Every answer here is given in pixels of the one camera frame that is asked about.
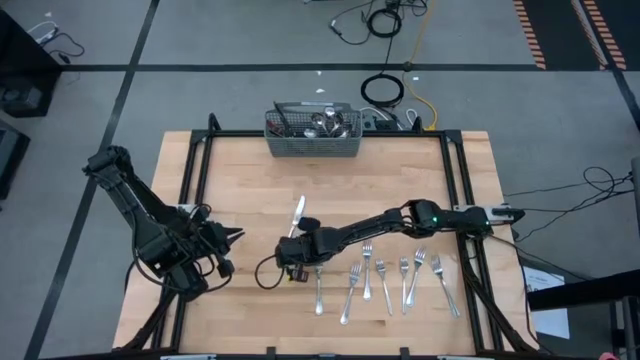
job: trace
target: knife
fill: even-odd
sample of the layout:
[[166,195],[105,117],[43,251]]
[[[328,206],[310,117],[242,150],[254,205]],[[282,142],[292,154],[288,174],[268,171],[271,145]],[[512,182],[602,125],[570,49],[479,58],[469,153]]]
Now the knife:
[[293,221],[291,222],[291,230],[289,230],[289,237],[293,236],[293,232],[296,230],[296,228],[298,227],[298,224],[300,223],[300,218],[302,217],[302,213],[304,212],[305,202],[306,202],[306,199],[304,195],[301,195],[300,201],[298,201],[298,207],[296,208],[296,212],[293,214]]

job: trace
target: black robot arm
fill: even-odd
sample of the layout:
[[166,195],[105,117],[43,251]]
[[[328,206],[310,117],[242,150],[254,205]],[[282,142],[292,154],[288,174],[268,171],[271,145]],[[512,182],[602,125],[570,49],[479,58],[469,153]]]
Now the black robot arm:
[[165,205],[136,176],[125,148],[110,146],[98,152],[89,158],[83,171],[107,192],[129,223],[134,256],[156,277],[170,279],[169,286],[178,289],[187,301],[208,288],[194,264],[197,259],[213,256],[220,277],[233,273],[233,264],[225,255],[243,235],[242,229],[208,221],[211,210],[208,206],[197,206],[187,212]]
[[[513,224],[524,212],[508,205],[496,207],[464,206],[443,210],[429,200],[411,200],[399,208],[342,228],[318,227],[298,237],[281,237],[275,249],[278,267],[291,273],[300,266],[321,264],[345,247],[372,237],[401,232],[414,239],[433,236],[436,232],[458,231],[472,237],[493,234],[491,226]],[[294,276],[293,280],[306,276]]]

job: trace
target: silver fork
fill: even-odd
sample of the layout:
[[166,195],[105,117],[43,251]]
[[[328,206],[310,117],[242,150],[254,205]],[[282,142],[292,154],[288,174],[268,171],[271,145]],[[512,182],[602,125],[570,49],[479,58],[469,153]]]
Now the silver fork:
[[322,278],[320,277],[320,273],[322,273],[322,265],[316,266],[316,315],[322,315],[324,312],[322,306]]
[[364,256],[364,301],[371,300],[371,279],[369,278],[369,262],[373,254],[373,245],[371,240],[365,240],[362,243],[362,256]]
[[384,279],[385,272],[387,269],[384,267],[384,261],[382,259],[376,260],[376,269],[378,270],[378,274],[382,278],[382,288],[384,289],[384,297],[387,301],[387,311],[389,315],[393,316],[393,310],[391,309],[391,299],[389,298],[389,289],[387,289],[387,281]]
[[349,308],[351,308],[351,296],[353,296],[353,289],[360,278],[360,263],[355,263],[351,266],[351,273],[349,274],[349,295],[347,295],[347,303],[344,304],[344,311],[340,317],[340,324],[347,325],[349,323]]
[[407,273],[409,272],[409,259],[406,256],[400,258],[400,274],[402,274],[402,313],[407,313]]
[[418,270],[422,263],[424,262],[424,258],[427,256],[427,249],[424,246],[421,246],[418,250],[416,250],[416,256],[413,258],[413,265],[415,266],[415,270],[413,270],[413,280],[411,280],[411,290],[409,290],[409,296],[407,296],[407,306],[413,307],[416,300],[416,283],[418,282]]
[[458,310],[456,303],[453,301],[453,297],[449,293],[449,289],[447,289],[447,283],[444,281],[442,264],[440,263],[440,256],[433,255],[431,257],[431,269],[433,270],[433,273],[436,274],[438,279],[440,279],[440,285],[442,285],[442,288],[444,289],[444,293],[445,295],[447,295],[447,301],[449,302],[449,309],[451,310],[451,315],[453,315],[454,318],[460,317],[460,311]]

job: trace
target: utensil basket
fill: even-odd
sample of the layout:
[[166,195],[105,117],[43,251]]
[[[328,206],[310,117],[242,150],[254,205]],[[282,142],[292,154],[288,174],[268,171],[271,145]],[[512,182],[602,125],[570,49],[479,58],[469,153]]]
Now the utensil basket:
[[[317,128],[312,121],[315,113],[323,114],[325,107],[333,107],[336,113],[340,113],[344,119],[344,129],[350,129],[345,138],[323,137],[328,136],[333,123],[327,121],[328,132],[323,128]],[[265,113],[264,137],[269,145],[269,150],[274,157],[355,157],[360,148],[362,139],[362,114],[351,109],[346,103],[330,102],[288,102],[278,103],[285,119],[288,121],[292,137],[278,136],[270,129],[276,127],[284,130],[282,118],[277,110],[269,110]],[[318,132],[317,138],[307,138],[304,135],[306,129]]]

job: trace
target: wooden tabletop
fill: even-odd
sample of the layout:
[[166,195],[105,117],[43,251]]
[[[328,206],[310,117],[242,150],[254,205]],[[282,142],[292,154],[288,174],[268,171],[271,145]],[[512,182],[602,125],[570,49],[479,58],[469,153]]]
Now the wooden tabletop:
[[[189,137],[189,132],[168,132],[164,137],[152,189],[167,204],[178,202]],[[476,203],[502,203],[487,133],[465,132],[463,138]],[[451,149],[452,162],[457,164]],[[199,153],[196,159],[192,197],[200,156]],[[135,154],[132,158],[135,167]],[[395,355],[400,347],[409,347],[416,355],[474,354],[453,234],[422,240],[389,234],[373,241],[373,258],[383,259],[388,269],[393,316],[387,314],[380,277],[372,271],[371,302],[363,300],[364,281],[360,280],[350,322],[346,326],[340,324],[349,267],[362,261],[359,245],[348,247],[325,264],[322,316],[314,313],[313,274],[309,283],[283,281],[271,291],[258,288],[253,278],[257,263],[273,254],[280,236],[288,233],[300,195],[307,197],[306,215],[333,227],[378,215],[409,199],[429,199],[449,208],[438,139],[364,138],[356,158],[329,159],[273,158],[264,139],[215,138],[207,179],[204,200],[213,208],[213,218],[225,226],[243,227],[246,235],[230,253],[236,267],[233,281],[224,289],[187,304],[181,352],[263,354],[266,347],[275,346],[280,354]],[[463,194],[459,176],[456,183],[458,194]],[[508,227],[495,231],[496,235],[511,239]],[[445,280],[462,313],[460,318],[452,318],[444,292],[429,266],[420,269],[415,307],[402,315],[399,257],[412,259],[421,245],[427,247],[427,256],[440,255]],[[535,346],[526,330],[524,286],[515,251],[490,239],[485,241],[485,249],[496,303],[523,338]],[[275,262],[266,263],[261,281],[273,283],[279,272]],[[217,272],[207,281],[212,286],[220,283]],[[114,346],[131,339],[154,309],[159,294],[159,287],[133,271]],[[485,347],[491,348],[486,313],[479,300],[478,304]],[[172,321],[173,310],[168,318]],[[166,344],[171,322],[168,324]]]

